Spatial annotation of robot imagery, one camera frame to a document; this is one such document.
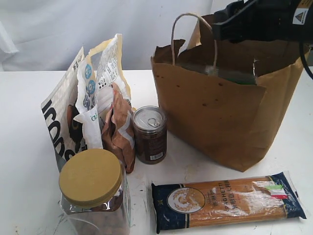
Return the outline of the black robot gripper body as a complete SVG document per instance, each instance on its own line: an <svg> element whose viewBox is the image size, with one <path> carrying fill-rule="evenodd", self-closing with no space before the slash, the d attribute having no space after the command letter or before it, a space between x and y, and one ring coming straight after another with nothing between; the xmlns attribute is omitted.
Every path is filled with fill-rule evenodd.
<svg viewBox="0 0 313 235"><path fill-rule="evenodd" d="M291 0L248 0L243 8L243 38L254 41L287 40Z"/></svg>

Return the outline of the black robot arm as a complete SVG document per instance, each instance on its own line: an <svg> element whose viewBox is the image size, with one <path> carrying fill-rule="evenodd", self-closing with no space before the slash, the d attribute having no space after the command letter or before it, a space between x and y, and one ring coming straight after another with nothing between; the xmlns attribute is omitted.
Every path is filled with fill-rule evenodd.
<svg viewBox="0 0 313 235"><path fill-rule="evenodd" d="M233 43L245 40L313 42L311 0L238 0L214 13L214 38Z"/></svg>

